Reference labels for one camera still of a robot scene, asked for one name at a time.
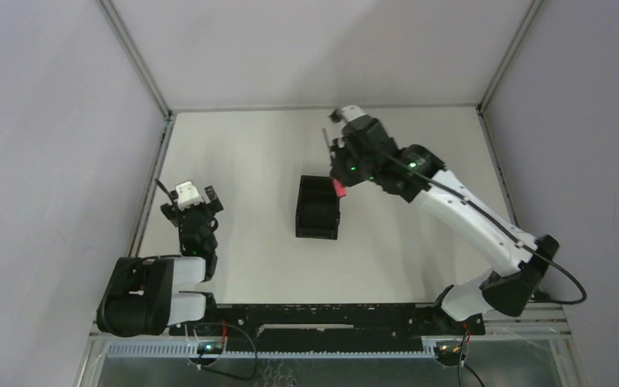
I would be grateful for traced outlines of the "red handled screwdriver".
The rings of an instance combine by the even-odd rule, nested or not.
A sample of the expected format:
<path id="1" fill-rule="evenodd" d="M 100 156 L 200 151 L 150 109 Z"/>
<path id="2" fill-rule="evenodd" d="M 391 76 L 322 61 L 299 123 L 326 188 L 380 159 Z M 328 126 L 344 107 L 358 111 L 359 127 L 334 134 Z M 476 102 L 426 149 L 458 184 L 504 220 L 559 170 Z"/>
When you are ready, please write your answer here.
<path id="1" fill-rule="evenodd" d="M 326 144 L 327 150 L 329 152 L 330 162 L 333 163 L 334 153 L 331 150 L 331 144 L 330 144 L 330 141 L 329 141 L 328 133 L 327 133 L 327 130 L 324 127 L 322 128 L 322 137 L 324 139 L 324 142 Z M 346 188 L 336 178 L 331 177 L 330 179 L 332 181 L 332 185 L 334 187 L 334 191 L 336 193 L 336 196 L 338 198 L 344 198 L 347 195 Z"/>

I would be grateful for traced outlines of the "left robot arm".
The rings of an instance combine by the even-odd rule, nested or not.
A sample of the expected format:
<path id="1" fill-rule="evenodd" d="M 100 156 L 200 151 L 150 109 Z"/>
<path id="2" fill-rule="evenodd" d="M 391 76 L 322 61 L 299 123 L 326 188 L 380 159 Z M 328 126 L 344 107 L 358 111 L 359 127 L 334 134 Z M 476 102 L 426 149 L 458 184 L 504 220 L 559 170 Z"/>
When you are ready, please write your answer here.
<path id="1" fill-rule="evenodd" d="M 117 337 L 160 335 L 188 322 L 201 336 L 212 335 L 220 316 L 204 293 L 179 287 L 210 281 L 216 272 L 216 215 L 223 205 L 213 186 L 198 191 L 191 181 L 167 193 L 162 215 L 177 229 L 177 254 L 126 256 L 116 261 L 97 308 L 100 331 Z"/>

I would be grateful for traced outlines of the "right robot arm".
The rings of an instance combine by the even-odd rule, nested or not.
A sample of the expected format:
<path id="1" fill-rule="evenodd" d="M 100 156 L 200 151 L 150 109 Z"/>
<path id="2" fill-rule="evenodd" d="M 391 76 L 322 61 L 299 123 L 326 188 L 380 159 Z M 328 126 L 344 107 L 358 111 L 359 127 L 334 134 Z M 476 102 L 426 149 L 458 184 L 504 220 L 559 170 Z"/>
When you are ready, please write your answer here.
<path id="1" fill-rule="evenodd" d="M 399 148 L 382 122 L 368 114 L 330 115 L 341 135 L 329 145 L 330 176 L 343 187 L 370 181 L 460 234 L 490 266 L 489 273 L 451 285 L 438 297 L 434 327 L 455 335 L 473 315 L 496 310 L 519 317 L 559 250 L 550 235 L 536 237 L 498 218 L 421 145 Z"/>

